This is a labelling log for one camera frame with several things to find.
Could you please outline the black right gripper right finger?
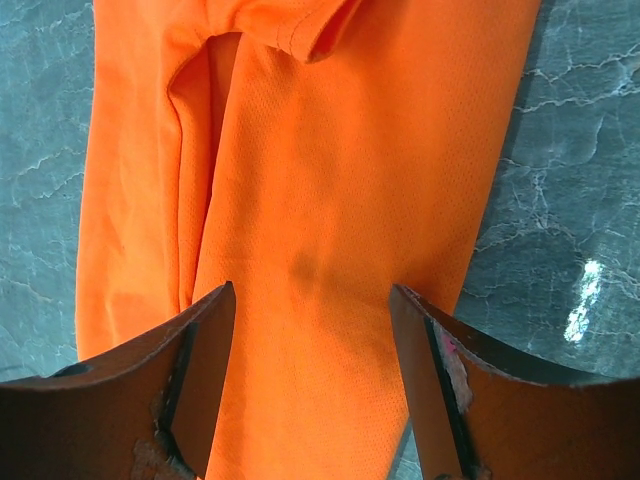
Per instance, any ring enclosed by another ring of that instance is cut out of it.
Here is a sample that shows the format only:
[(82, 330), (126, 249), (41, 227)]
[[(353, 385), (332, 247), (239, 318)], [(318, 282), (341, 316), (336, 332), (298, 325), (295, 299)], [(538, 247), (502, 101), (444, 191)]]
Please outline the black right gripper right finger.
[(426, 479), (635, 479), (639, 382), (520, 351), (394, 285), (389, 309)]

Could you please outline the orange t-shirt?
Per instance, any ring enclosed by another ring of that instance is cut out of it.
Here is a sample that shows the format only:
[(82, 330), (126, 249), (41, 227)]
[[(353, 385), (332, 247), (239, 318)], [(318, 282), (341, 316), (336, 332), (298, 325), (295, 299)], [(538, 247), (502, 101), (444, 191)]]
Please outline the orange t-shirt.
[(207, 475), (383, 479), (388, 296), (458, 299), (536, 1), (98, 1), (81, 358), (232, 282)]

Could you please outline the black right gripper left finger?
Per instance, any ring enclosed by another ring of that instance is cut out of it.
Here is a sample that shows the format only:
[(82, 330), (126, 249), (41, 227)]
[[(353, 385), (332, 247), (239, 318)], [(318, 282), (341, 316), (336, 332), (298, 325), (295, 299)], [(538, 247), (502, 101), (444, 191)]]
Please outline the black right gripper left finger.
[(203, 478), (234, 318), (227, 282), (103, 354), (2, 383), (2, 478)]

